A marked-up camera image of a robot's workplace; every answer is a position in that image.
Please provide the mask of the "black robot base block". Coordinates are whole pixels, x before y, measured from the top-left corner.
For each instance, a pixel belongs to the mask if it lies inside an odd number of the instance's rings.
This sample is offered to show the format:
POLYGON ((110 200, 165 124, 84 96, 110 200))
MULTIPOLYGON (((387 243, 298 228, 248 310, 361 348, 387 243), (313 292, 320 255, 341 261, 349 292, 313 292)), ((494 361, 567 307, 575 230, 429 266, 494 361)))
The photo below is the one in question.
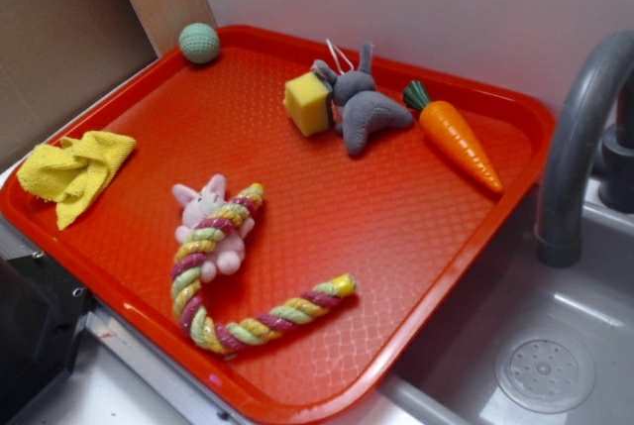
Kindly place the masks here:
POLYGON ((15 424, 73 372, 93 297, 45 254, 1 262, 1 422, 15 424))

